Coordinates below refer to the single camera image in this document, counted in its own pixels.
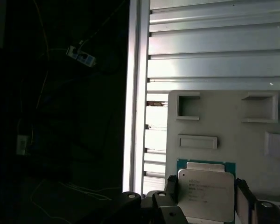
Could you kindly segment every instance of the power cable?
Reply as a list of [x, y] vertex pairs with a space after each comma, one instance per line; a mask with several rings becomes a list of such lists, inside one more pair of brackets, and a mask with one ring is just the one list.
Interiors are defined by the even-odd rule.
[[35, 192], [39, 189], [39, 187], [43, 184], [43, 182], [44, 182], [44, 179], [42, 181], [40, 181], [40, 183], [36, 186], [36, 188], [31, 193], [31, 196], [30, 196], [31, 203], [34, 204], [36, 207], [38, 207], [40, 210], [42, 210], [48, 217], [53, 218], [53, 219], [60, 219], [60, 220], [67, 222], [68, 224], [71, 224], [71, 222], [66, 220], [65, 218], [58, 217], [58, 216], [51, 216], [42, 206], [38, 205], [36, 202], [33, 201], [33, 196], [34, 196]]

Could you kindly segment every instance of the dark wall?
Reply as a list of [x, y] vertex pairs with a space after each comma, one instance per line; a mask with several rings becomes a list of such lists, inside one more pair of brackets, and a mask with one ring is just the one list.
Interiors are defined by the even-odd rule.
[[[89, 0], [37, 0], [43, 27], [50, 49], [66, 49], [70, 44], [91, 36], [122, 2]], [[19, 133], [32, 136], [28, 147], [32, 159], [44, 166], [64, 166], [68, 180], [91, 189], [120, 187], [122, 178], [124, 111], [126, 92], [128, 1], [83, 47], [83, 51], [97, 58], [97, 66], [88, 68], [67, 57], [65, 50], [50, 51], [46, 55], [42, 27], [32, 0], [9, 1], [5, 51], [1, 63], [0, 108], [14, 113], [5, 123], [11, 155], [9, 177], [17, 189], [14, 223], [65, 223], [49, 218], [31, 203], [34, 201], [52, 216], [77, 221], [88, 211], [105, 203], [59, 184], [60, 178], [51, 173], [28, 172], [21, 159], [13, 155], [17, 125]], [[36, 102], [42, 83], [48, 78], [38, 110]], [[120, 189], [105, 192], [114, 197]]]

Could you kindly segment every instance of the white louvered panel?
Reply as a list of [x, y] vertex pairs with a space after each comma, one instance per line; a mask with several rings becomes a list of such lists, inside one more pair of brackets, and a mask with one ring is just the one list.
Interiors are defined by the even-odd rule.
[[143, 194], [145, 195], [152, 190], [164, 190], [165, 187], [164, 178], [145, 176], [143, 182], [144, 182]]
[[146, 130], [145, 131], [145, 148], [155, 150], [166, 150], [166, 131]]
[[147, 106], [146, 124], [155, 127], [167, 127], [167, 112], [167, 107]]

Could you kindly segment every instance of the white cable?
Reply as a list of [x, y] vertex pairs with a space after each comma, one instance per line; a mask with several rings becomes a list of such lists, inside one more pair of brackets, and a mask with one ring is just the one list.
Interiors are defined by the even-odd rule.
[[69, 183], [72, 187], [76, 187], [76, 188], [79, 188], [79, 189], [85, 189], [85, 190], [89, 190], [89, 191], [93, 191], [93, 192], [100, 192], [100, 191], [103, 191], [103, 190], [113, 190], [113, 189], [120, 189], [120, 188], [103, 188], [103, 189], [100, 189], [100, 190], [92, 190], [92, 189], [89, 189], [89, 188], [84, 188], [84, 187], [80, 187], [80, 186], [77, 186], [73, 183]]
[[104, 196], [104, 195], [99, 195], [99, 194], [95, 194], [95, 193], [83, 191], [83, 190], [80, 190], [80, 189], [78, 189], [78, 188], [72, 187], [72, 186], [70, 186], [70, 185], [66, 185], [66, 184], [61, 183], [61, 182], [60, 182], [60, 184], [62, 184], [63, 186], [65, 186], [65, 187], [67, 187], [67, 188], [69, 188], [69, 189], [79, 191], [79, 192], [84, 193], [84, 194], [86, 194], [86, 195], [88, 195], [88, 196], [90, 196], [90, 197], [94, 197], [94, 198], [96, 198], [96, 199], [98, 199], [98, 200], [112, 200], [112, 199], [110, 199], [110, 198], [108, 198], [107, 196]]
[[33, 196], [34, 196], [35, 192], [37, 191], [37, 189], [41, 186], [41, 184], [42, 184], [43, 182], [44, 182], [44, 179], [43, 179], [43, 180], [37, 185], [37, 187], [34, 189], [34, 191], [32, 192], [32, 194], [31, 194], [31, 196], [30, 196], [30, 201], [31, 201], [36, 207], [38, 207], [39, 209], [41, 209], [48, 217], [53, 218], [53, 219], [60, 219], [60, 220], [63, 220], [63, 221], [65, 221], [65, 222], [67, 222], [68, 224], [71, 224], [71, 222], [68, 221], [68, 220], [66, 220], [65, 218], [57, 217], [57, 216], [50, 216], [50, 215], [48, 214], [48, 212], [47, 212], [45, 209], [43, 209], [40, 205], [38, 205], [37, 203], [35, 203], [35, 202], [33, 201]]

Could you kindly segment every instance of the cable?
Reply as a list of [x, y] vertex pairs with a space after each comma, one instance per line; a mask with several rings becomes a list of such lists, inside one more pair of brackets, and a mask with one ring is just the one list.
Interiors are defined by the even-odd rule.
[[63, 221], [65, 221], [65, 222], [67, 222], [68, 224], [71, 224], [71, 222], [68, 221], [68, 220], [66, 220], [65, 218], [57, 217], [57, 216], [50, 216], [50, 215], [48, 214], [48, 212], [47, 212], [44, 208], [42, 208], [40, 205], [38, 205], [37, 203], [35, 203], [35, 202], [33, 201], [33, 196], [34, 196], [35, 192], [37, 191], [37, 189], [41, 186], [41, 184], [42, 184], [43, 182], [44, 182], [44, 179], [43, 179], [42, 181], [40, 181], [40, 183], [39, 183], [39, 184], [37, 185], [37, 187], [34, 189], [34, 191], [32, 192], [32, 194], [31, 194], [31, 196], [30, 196], [30, 201], [31, 201], [36, 207], [38, 207], [40, 210], [42, 210], [48, 217], [53, 218], [53, 219], [60, 219], [60, 220], [63, 220]]
[[[49, 56], [49, 45], [48, 45], [48, 39], [47, 39], [46, 31], [45, 31], [45, 29], [44, 29], [44, 27], [43, 27], [41, 12], [40, 12], [40, 10], [39, 10], [39, 7], [38, 7], [36, 1], [33, 0], [33, 2], [34, 2], [34, 4], [35, 4], [35, 7], [36, 7], [36, 10], [37, 10], [37, 13], [38, 13], [39, 22], [40, 22], [40, 24], [41, 24], [41, 26], [42, 26], [43, 38], [44, 38], [44, 40], [45, 40], [46, 48], [47, 48], [47, 52], [46, 52], [46, 53], [47, 53], [47, 59], [48, 59], [48, 61], [49, 61], [49, 60], [50, 60], [50, 56]], [[49, 72], [49, 70], [47, 70], [46, 75], [45, 75], [45, 78], [44, 78], [44, 80], [43, 80], [42, 89], [41, 89], [41, 92], [40, 92], [39, 97], [38, 97], [38, 100], [37, 100], [36, 108], [38, 108], [39, 101], [41, 100], [42, 91], [43, 91], [43, 88], [44, 88], [44, 86], [45, 86], [45, 84], [46, 84], [46, 81], [47, 81], [48, 72]]]
[[65, 187], [69, 188], [69, 189], [72, 189], [72, 190], [75, 190], [75, 191], [79, 191], [79, 192], [84, 193], [84, 194], [86, 194], [86, 195], [88, 195], [88, 196], [90, 196], [90, 197], [94, 197], [94, 198], [97, 199], [97, 200], [112, 200], [112, 199], [110, 199], [110, 198], [108, 198], [107, 196], [104, 196], [104, 195], [100, 195], [100, 194], [95, 194], [95, 193], [83, 191], [83, 190], [74, 188], [74, 187], [72, 187], [72, 186], [70, 186], [70, 185], [64, 184], [64, 183], [62, 183], [62, 182], [59, 182], [59, 183], [60, 183], [61, 185], [65, 186]]
[[114, 16], [115, 13], [117, 13], [117, 11], [123, 6], [123, 4], [125, 3], [126, 0], [123, 0], [121, 2], [121, 4], [111, 13], [111, 15], [100, 25], [100, 27], [97, 29], [97, 31], [91, 35], [88, 39], [86, 39], [85, 41], [83, 41], [83, 43], [80, 45], [80, 47], [78, 48], [78, 52], [82, 49], [82, 47], [90, 40], [92, 39], [100, 30], [101, 28], [111, 19], [112, 16]]
[[79, 189], [85, 189], [85, 190], [89, 190], [89, 191], [93, 191], [93, 192], [100, 192], [100, 191], [103, 191], [103, 190], [113, 190], [113, 189], [120, 189], [120, 188], [103, 188], [103, 189], [100, 189], [100, 190], [92, 190], [92, 189], [89, 189], [89, 188], [83, 188], [83, 187], [79, 187], [73, 183], [69, 183], [69, 185], [73, 186], [73, 187], [76, 187], [76, 188], [79, 188]]

